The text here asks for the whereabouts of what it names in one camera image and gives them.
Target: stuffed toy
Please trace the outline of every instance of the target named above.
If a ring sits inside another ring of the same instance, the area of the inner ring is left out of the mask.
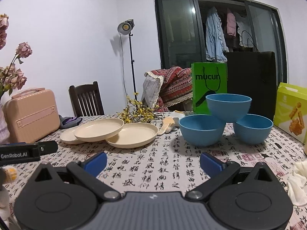
[[[0,168],[0,182],[2,184],[13,183],[17,179],[17,169],[13,166],[5,166]],[[10,217],[10,196],[7,189],[1,185],[0,188],[0,217],[3,219],[7,227],[9,227]]]

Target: pink suitcase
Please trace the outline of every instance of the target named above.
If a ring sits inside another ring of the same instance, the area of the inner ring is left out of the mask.
[[[34,143],[60,125],[54,93],[45,88],[13,95],[3,106],[10,143]]]

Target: pink jacket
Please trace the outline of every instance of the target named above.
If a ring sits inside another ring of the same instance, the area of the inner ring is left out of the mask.
[[[231,13],[230,9],[227,9],[227,34],[235,36],[237,32],[237,24],[235,21],[235,17],[233,13]]]

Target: yellow box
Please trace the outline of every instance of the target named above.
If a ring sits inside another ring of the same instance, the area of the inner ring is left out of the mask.
[[[305,144],[307,131],[307,88],[280,83],[274,125]]]

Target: calligraphy tablecloth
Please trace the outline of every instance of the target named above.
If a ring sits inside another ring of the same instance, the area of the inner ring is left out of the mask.
[[[96,119],[116,117],[84,117],[82,123]],[[161,120],[153,122],[160,127]],[[188,144],[180,130],[158,136],[151,144],[136,149],[118,149],[105,141],[67,145],[61,142],[58,130],[42,141],[55,140],[59,150],[42,156],[55,167],[65,166],[74,159],[84,161],[99,151],[105,151],[107,167],[97,177],[121,193],[125,191],[186,191],[202,184],[208,175],[200,168],[199,157],[206,151],[222,161],[236,161],[241,166],[253,167],[257,162],[266,162],[283,184],[293,170],[295,162],[305,159],[303,145],[290,135],[274,127],[263,144],[248,146],[234,135],[232,124],[226,124],[221,140],[210,147],[198,148]],[[10,194],[10,207],[40,162],[15,165],[19,179],[7,184]],[[294,207],[293,215],[287,226],[289,230],[307,229],[307,206]]]

